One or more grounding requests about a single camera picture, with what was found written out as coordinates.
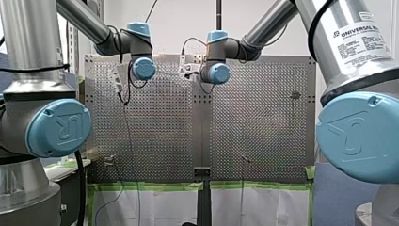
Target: black cable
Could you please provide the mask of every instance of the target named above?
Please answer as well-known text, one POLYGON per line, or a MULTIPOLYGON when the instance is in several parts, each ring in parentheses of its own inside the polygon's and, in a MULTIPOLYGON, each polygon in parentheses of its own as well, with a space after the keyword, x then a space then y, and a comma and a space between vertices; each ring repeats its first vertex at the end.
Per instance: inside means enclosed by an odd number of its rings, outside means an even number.
POLYGON ((150 17, 151 17, 151 14, 152 14, 152 11, 153 11, 153 8, 155 7, 155 5, 156 5, 157 2, 158 2, 158 0, 155 0, 155 1, 153 2, 152 7, 151 7, 151 10, 150 10, 150 12, 149 12, 149 15, 147 16, 146 22, 149 21, 149 19, 150 19, 150 17))
POLYGON ((288 24, 286 24, 284 26, 284 28, 282 29, 281 33, 279 34, 279 36, 275 40, 273 40, 272 42, 267 43, 264 47, 270 46, 270 45, 276 43, 284 35, 285 31, 287 30, 287 27, 288 27, 288 24))
POLYGON ((206 43, 205 43, 205 42, 203 42, 202 40, 199 40, 199 39, 197 39, 197 38, 191 37, 191 38, 188 38, 188 39, 183 43, 181 55, 185 55, 185 45, 186 45, 190 40, 196 40, 197 42, 201 43, 202 45, 204 45, 204 46, 206 47, 206 43))
POLYGON ((120 190, 120 193, 118 194, 117 198, 115 198, 114 200, 112 200, 112 201, 110 201, 110 202, 107 202, 107 203, 103 204, 103 205, 97 210, 96 215, 95 215, 95 217, 94 217, 94 225, 95 225, 95 226, 97 226, 97 217, 98 217, 100 211, 101 211, 102 209, 104 209, 108 204, 110 204, 110 203, 112 203, 112 202, 116 202, 116 201, 120 198, 120 195, 123 193, 124 188, 125 188, 125 187, 124 187, 124 183, 123 183, 123 181, 120 181, 120 182, 121 182, 121 184, 122 184, 122 189, 120 190))
MULTIPOLYGON (((132 133, 130 131, 130 126, 129 126, 129 121, 127 118, 127 114, 126 114, 126 106, 125 105, 123 107, 123 116, 126 122, 126 128, 127 128, 127 134, 129 136, 129 151, 130 153, 133 152, 133 144, 132 144, 132 133)), ((140 226, 141 224, 141 194, 140 194, 140 186, 139 186, 139 182, 138 182, 138 178, 137 178, 137 173, 136 173, 136 169, 133 170, 134 172, 134 176, 135 176, 135 181, 136 181, 136 186, 137 186, 137 198, 138 198, 138 226, 140 226)))
POLYGON ((77 217, 77 226, 83 226, 85 222, 85 209, 86 209, 86 177, 85 177, 85 168, 83 166, 82 155, 80 151, 74 153, 77 162, 77 168, 79 171, 79 181, 80 181, 80 190, 79 190, 79 215, 77 217))
POLYGON ((130 87, 130 85, 129 84, 132 84, 132 86, 134 87, 134 88, 136 88, 136 89, 143 89, 146 85, 147 85, 147 83, 148 83, 148 80, 147 81, 145 81, 144 82, 144 84, 142 85, 142 86, 136 86, 136 84, 135 84, 135 82, 134 81, 132 81, 132 79, 130 78, 130 73, 131 73, 131 71, 132 71, 132 67, 133 67, 133 62, 132 62, 132 60, 129 62, 129 66, 127 67, 127 75, 128 75, 128 86, 130 87))
POLYGON ((2 46, 4 44, 4 42, 6 41, 6 38, 3 36, 0 40, 0 46, 2 46))
POLYGON ((120 52, 120 64, 123 62, 123 50, 122 50, 122 39, 121 39, 121 37, 120 37, 120 32, 118 31, 118 29, 115 27, 115 26, 113 26, 113 25, 109 25, 108 27, 110 27, 110 28, 112 28, 112 29, 114 29, 114 34, 116 34, 117 35, 117 37, 118 37, 118 44, 119 44, 119 47, 118 47, 118 45, 117 45, 117 43, 116 43, 116 40, 115 39, 113 39, 114 40, 114 46, 115 46, 115 49, 118 51, 118 52, 120 52))
POLYGON ((336 1, 337 0, 327 0, 325 4, 320 8, 320 10, 316 13, 316 15, 313 18, 313 21, 311 22, 311 27, 309 28, 308 32, 308 47, 309 47, 309 52, 311 52, 311 57, 313 57, 315 61, 317 61, 317 58, 316 54, 314 53, 313 40, 314 40, 314 35, 316 33, 317 25, 319 25, 320 20, 322 16, 325 14, 325 12, 336 1))
POLYGON ((140 37, 139 35, 137 35, 136 33, 132 32, 132 31, 130 31, 130 30, 126 30, 126 29, 121 29, 120 32, 124 32, 124 33, 127 33, 127 34, 129 34, 129 35, 135 36, 136 38, 138 38, 138 39, 144 41, 146 44, 148 44, 148 45, 150 46, 151 50, 153 49, 153 48, 152 48, 152 44, 151 44, 149 41, 147 41, 147 40, 141 38, 141 37, 140 37))
POLYGON ((243 44, 241 43, 240 40, 234 39, 234 38, 229 38, 230 40, 234 40, 235 42, 237 42, 237 45, 239 47, 238 51, 237 51, 237 55, 236 57, 238 57, 240 55, 240 51, 243 51, 244 56, 245 56, 245 61, 238 59, 238 61, 242 64, 246 64, 248 62, 248 55, 247 55, 247 50, 246 48, 243 46, 243 44))
POLYGON ((37 69, 7 69, 7 68, 0 68, 0 72, 6 72, 6 73, 42 73, 42 72, 49 72, 49 71, 55 71, 55 70, 60 70, 60 69, 69 69, 70 64, 64 64, 64 65, 59 65, 59 66, 54 66, 54 67, 45 67, 45 68, 37 68, 37 69))
POLYGON ((199 83, 199 86, 200 86, 200 88, 202 89, 202 91, 203 91, 205 94, 207 94, 207 95, 211 95, 212 92, 214 91, 214 87, 215 87, 215 85, 212 85, 211 90, 210 90, 209 92, 207 92, 207 91, 205 91, 205 89, 203 88, 202 83, 199 83))

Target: universal robots logo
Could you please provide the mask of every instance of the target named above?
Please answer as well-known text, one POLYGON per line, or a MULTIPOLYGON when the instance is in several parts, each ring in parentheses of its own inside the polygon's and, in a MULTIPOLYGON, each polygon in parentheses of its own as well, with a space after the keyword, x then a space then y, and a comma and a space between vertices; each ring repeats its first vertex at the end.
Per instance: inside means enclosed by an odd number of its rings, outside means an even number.
POLYGON ((334 32, 334 38, 337 38, 337 37, 339 37, 339 36, 340 36, 340 31, 334 32))

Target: metal bracket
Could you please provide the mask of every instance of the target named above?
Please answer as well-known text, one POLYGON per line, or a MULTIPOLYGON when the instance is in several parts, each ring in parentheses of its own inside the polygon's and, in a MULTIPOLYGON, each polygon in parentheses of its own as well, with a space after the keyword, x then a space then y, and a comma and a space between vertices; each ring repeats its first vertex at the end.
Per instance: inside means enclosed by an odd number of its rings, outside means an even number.
POLYGON ((211 169, 208 168, 194 168, 194 176, 196 177, 210 177, 211 176, 211 169))

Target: robotic arm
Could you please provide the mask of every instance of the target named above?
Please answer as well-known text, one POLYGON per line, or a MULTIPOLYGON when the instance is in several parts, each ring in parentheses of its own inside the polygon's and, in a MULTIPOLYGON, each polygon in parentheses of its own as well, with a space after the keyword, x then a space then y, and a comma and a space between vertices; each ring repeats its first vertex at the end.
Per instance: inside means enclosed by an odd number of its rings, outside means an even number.
POLYGON ((60 225, 60 187, 48 181, 38 157, 74 153, 90 132, 90 114, 75 100, 75 90, 60 70, 57 10, 99 53, 130 53, 135 79, 155 74, 147 24, 131 23, 114 34, 79 0, 0 0, 13 71, 11 85, 0 96, 2 225, 60 225))
POLYGON ((150 28, 146 23, 129 23, 127 29, 113 33, 81 0, 56 0, 56 6, 59 14, 93 41, 100 55, 130 53, 132 76, 146 81, 155 75, 150 28))
POLYGON ((226 31, 209 33, 202 82, 227 82, 226 58, 256 60, 297 13, 327 83, 316 133, 322 152, 354 178, 398 183, 399 143, 394 134, 399 131, 399 99, 392 90, 368 90, 383 82, 394 84, 399 65, 363 1, 278 0, 241 40, 228 38, 226 31))

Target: green tape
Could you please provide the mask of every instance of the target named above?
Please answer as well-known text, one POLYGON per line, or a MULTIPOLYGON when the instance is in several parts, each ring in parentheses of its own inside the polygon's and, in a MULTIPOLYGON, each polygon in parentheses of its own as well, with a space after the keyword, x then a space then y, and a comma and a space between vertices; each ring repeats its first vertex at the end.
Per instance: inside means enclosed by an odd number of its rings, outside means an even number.
POLYGON ((87 203, 87 212, 88 213, 88 226, 93 225, 93 206, 94 206, 94 194, 96 190, 94 189, 93 186, 88 186, 88 194, 86 197, 86 203, 87 203))
MULTIPOLYGON (((88 185, 88 226, 92 226, 94 196, 96 192, 104 191, 121 191, 124 190, 142 190, 142 191, 198 191, 203 190, 202 183, 177 183, 177 184, 156 184, 139 182, 121 182, 119 183, 104 183, 104 184, 89 184, 88 185)), ((244 181, 244 187, 249 188, 265 188, 276 190, 293 190, 293 191, 310 191, 309 194, 309 226, 312 226, 313 216, 313 184, 280 184, 267 182, 250 182, 244 181)), ((242 182, 228 181, 228 182, 211 182, 211 189, 241 189, 242 182)))
POLYGON ((50 165, 48 165, 48 166, 45 166, 45 168, 53 168, 53 167, 56 167, 56 163, 53 163, 53 164, 50 164, 50 165))
POLYGON ((313 180, 314 175, 316 173, 316 167, 315 166, 308 166, 305 167, 306 170, 306 175, 308 176, 308 180, 313 180))
POLYGON ((124 182, 122 183, 104 183, 89 184, 96 191, 120 191, 124 190, 142 190, 142 191, 194 191, 202 190, 202 183, 178 183, 178 184, 156 184, 145 182, 124 182))
MULTIPOLYGON (((244 187, 249 188, 265 188, 275 190, 294 190, 294 191, 306 191, 310 190, 311 184, 280 184, 280 183, 267 183, 267 182, 244 182, 244 187)), ((241 189, 242 182, 230 181, 230 182, 211 182, 211 189, 213 190, 225 190, 225 189, 241 189)))
POLYGON ((121 191, 123 190, 141 190, 141 191, 198 191, 202 190, 202 183, 177 183, 177 184, 155 184, 145 182, 118 182, 118 183, 103 183, 103 184, 88 184, 87 196, 87 213, 88 226, 93 225, 93 206, 94 196, 96 192, 104 191, 121 191))
POLYGON ((309 217, 308 217, 308 225, 313 226, 313 196, 314 196, 314 186, 310 184, 310 192, 309 192, 309 217))
POLYGON ((63 168, 77 168, 77 163, 76 163, 76 161, 68 161, 66 163, 63 163, 61 165, 61 167, 63 167, 63 168))

